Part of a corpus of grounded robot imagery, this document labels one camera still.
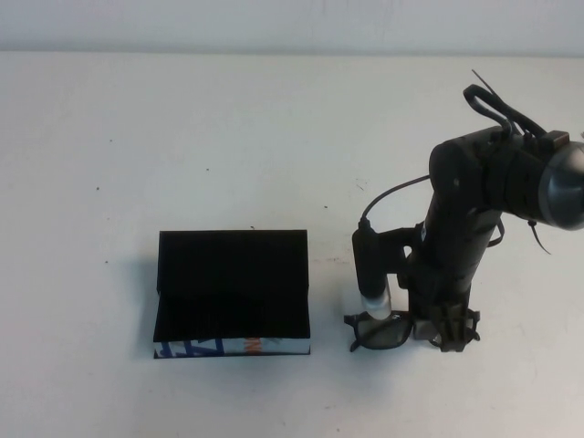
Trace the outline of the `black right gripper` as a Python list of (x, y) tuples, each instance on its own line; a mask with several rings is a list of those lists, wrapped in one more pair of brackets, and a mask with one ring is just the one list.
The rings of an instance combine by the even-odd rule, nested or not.
[[(495, 218), (427, 218), (409, 232), (407, 290), (410, 311), (428, 316), (433, 308), (462, 308), (460, 340), (480, 341), (479, 311), (469, 306), (472, 281), (491, 236)], [(441, 352), (459, 350), (459, 339), (444, 318), (416, 318), (413, 336)]]

